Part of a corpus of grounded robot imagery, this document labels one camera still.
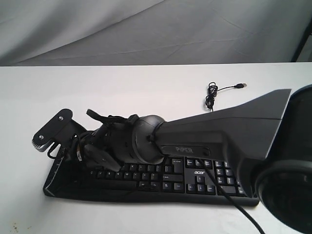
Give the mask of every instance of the robotic hand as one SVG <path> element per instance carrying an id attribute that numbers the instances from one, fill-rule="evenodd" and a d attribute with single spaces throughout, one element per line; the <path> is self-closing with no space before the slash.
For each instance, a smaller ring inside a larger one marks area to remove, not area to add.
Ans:
<path id="1" fill-rule="evenodd" d="M 161 163 L 165 155 L 227 161 L 245 194 L 257 194 L 286 225 L 312 233 L 312 86 L 290 97 L 276 90 L 243 105 L 165 122 L 159 116 L 102 117 L 87 131 L 57 113 L 33 138 L 50 153 L 61 145 L 82 168 L 118 171 L 123 163 Z"/>

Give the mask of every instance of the white table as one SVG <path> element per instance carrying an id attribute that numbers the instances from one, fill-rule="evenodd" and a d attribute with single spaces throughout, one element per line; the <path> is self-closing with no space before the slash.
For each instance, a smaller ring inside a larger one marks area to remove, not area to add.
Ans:
<path id="1" fill-rule="evenodd" d="M 1 234 L 256 234 L 231 206 L 109 204 L 50 198 L 42 186 L 52 160 L 37 152 L 33 134 L 62 108 L 87 129 L 102 115 L 156 114 L 173 120 L 207 112 L 206 88 L 245 82 L 220 92 L 214 109 L 232 107 L 280 88 L 312 83 L 312 63 L 125 67 L 0 68 Z M 262 204 L 248 212 L 268 234 L 296 233 Z"/>

